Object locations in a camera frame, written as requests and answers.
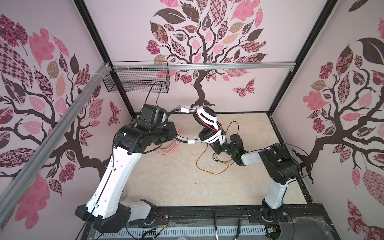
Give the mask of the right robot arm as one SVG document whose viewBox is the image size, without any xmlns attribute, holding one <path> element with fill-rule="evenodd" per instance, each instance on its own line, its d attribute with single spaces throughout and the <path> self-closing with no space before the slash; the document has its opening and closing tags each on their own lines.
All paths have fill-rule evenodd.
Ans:
<svg viewBox="0 0 384 240">
<path fill-rule="evenodd" d="M 261 216 L 267 222 L 275 221 L 283 212 L 283 198 L 290 183 L 297 179 L 300 164 L 285 148 L 285 143 L 276 143 L 266 148 L 246 151 L 239 135 L 231 135 L 228 143 L 215 141 L 210 144 L 216 154 L 231 156 L 235 164 L 245 167 L 262 164 L 266 168 L 271 183 L 262 201 Z"/>
</svg>

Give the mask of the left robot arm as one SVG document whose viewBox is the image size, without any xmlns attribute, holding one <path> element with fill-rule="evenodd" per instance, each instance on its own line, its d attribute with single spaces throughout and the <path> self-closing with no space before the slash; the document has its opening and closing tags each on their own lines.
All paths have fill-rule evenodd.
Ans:
<svg viewBox="0 0 384 240">
<path fill-rule="evenodd" d="M 152 144 L 174 140 L 177 130 L 163 108 L 144 105 L 140 116 L 119 129 L 112 144 L 112 155 L 94 195 L 75 215 L 92 222 L 102 234 L 118 233 L 129 222 L 154 220 L 156 206 L 147 200 L 122 204 L 120 197 L 127 180 L 141 156 Z"/>
</svg>

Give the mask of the white black headphones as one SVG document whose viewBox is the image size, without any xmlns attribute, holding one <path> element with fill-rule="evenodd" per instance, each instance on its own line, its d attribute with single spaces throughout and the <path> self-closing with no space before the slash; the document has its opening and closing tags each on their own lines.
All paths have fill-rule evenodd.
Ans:
<svg viewBox="0 0 384 240">
<path fill-rule="evenodd" d="M 180 106 L 172 111 L 170 111 L 167 115 L 166 120 L 170 119 L 171 114 L 175 114 L 176 112 L 193 114 L 195 121 L 203 126 L 203 129 L 199 133 L 198 138 L 184 138 L 177 135 L 176 140 L 181 143 L 194 144 L 195 142 L 203 142 L 207 145 L 217 144 L 218 138 L 221 135 L 221 130 L 223 129 L 222 124 L 218 121 L 218 117 L 215 111 L 213 111 L 210 107 L 200 106 L 197 108 L 192 108 L 189 106 Z"/>
</svg>

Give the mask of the pink headphones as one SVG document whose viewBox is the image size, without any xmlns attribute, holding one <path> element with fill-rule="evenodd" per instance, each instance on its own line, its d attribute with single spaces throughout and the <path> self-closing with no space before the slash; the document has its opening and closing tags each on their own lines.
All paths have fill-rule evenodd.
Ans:
<svg viewBox="0 0 384 240">
<path fill-rule="evenodd" d="M 168 156 L 175 152 L 178 148 L 179 142 L 177 140 L 171 140 L 169 142 L 164 143 L 161 147 L 159 147 L 155 152 L 162 156 Z"/>
</svg>

